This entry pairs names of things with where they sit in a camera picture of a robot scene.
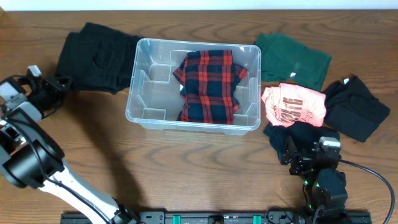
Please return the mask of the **clear plastic storage bin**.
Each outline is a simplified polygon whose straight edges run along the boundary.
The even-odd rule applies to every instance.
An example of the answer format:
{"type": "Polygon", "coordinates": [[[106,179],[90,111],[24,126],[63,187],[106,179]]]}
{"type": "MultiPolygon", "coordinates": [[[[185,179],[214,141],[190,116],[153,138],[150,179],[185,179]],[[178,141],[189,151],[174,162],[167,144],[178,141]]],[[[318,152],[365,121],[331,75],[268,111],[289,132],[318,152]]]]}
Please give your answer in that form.
{"type": "Polygon", "coordinates": [[[174,129],[245,135],[261,123],[261,51],[255,45],[141,39],[136,46],[126,118],[146,129],[174,129]],[[186,54],[202,50],[231,50],[234,63],[247,68],[234,97],[240,109],[233,124],[178,121],[184,99],[183,86],[173,76],[186,54]]]}

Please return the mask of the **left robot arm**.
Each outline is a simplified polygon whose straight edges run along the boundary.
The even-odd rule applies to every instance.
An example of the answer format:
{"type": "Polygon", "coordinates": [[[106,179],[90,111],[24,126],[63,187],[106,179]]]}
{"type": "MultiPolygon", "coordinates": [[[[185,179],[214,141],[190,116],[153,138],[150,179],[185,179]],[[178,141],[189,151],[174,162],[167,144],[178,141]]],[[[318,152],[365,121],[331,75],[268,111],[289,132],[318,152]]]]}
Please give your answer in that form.
{"type": "Polygon", "coordinates": [[[38,125],[62,106],[66,84],[11,76],[1,81],[1,173],[13,185],[50,193],[91,223],[139,223],[140,218],[71,170],[60,146],[38,125]]]}

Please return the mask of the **black sweater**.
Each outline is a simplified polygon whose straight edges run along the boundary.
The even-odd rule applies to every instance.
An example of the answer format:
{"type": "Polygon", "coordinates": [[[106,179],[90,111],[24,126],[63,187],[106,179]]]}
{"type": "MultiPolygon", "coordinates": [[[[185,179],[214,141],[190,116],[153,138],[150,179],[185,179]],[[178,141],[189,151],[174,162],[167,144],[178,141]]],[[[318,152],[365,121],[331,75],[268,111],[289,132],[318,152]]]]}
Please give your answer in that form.
{"type": "Polygon", "coordinates": [[[323,94],[325,124],[359,142],[366,142],[391,112],[357,76],[333,82],[323,94]]]}

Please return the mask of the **dark green garment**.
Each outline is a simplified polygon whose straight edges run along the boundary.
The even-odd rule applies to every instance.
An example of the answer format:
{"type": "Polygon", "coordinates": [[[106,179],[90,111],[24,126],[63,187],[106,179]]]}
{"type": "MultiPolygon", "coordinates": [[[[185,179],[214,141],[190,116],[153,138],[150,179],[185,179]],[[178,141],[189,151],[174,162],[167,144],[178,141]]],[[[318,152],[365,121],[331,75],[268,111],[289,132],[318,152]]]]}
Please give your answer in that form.
{"type": "Polygon", "coordinates": [[[284,34],[260,34],[255,45],[261,50],[261,78],[264,82],[292,80],[320,91],[331,62],[331,55],[284,34]]]}

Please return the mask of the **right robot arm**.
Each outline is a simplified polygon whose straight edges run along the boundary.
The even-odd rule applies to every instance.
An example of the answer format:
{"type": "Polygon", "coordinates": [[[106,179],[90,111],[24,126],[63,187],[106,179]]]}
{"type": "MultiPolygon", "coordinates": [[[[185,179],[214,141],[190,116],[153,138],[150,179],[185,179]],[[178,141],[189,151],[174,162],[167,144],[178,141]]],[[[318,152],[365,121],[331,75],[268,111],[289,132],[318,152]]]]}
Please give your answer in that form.
{"type": "Polygon", "coordinates": [[[337,170],[341,144],[332,137],[321,137],[308,149],[299,149],[288,136],[282,165],[289,165],[291,175],[303,180],[306,214],[312,218],[337,216],[348,199],[346,176],[337,170]]]}

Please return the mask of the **black pants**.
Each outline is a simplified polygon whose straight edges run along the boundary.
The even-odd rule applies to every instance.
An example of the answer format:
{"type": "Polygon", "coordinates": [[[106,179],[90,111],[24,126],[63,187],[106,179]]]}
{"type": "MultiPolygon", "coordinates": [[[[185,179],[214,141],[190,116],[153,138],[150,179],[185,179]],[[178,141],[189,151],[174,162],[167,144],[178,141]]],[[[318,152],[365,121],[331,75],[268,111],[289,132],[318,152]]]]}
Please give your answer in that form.
{"type": "Polygon", "coordinates": [[[69,78],[76,91],[116,94],[130,86],[136,47],[141,39],[87,22],[81,31],[68,34],[55,76],[69,78]]]}

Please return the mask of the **red navy plaid shirt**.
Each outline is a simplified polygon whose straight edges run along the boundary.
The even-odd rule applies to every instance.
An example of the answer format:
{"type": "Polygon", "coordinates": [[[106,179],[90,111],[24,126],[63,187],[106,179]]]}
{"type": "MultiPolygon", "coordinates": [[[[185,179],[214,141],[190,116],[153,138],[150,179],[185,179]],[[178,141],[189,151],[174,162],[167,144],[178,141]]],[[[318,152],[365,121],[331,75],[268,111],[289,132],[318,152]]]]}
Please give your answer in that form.
{"type": "Polygon", "coordinates": [[[234,92],[247,74],[247,68],[234,63],[231,50],[189,52],[173,71],[185,100],[177,120],[233,124],[234,113],[240,109],[234,92]]]}

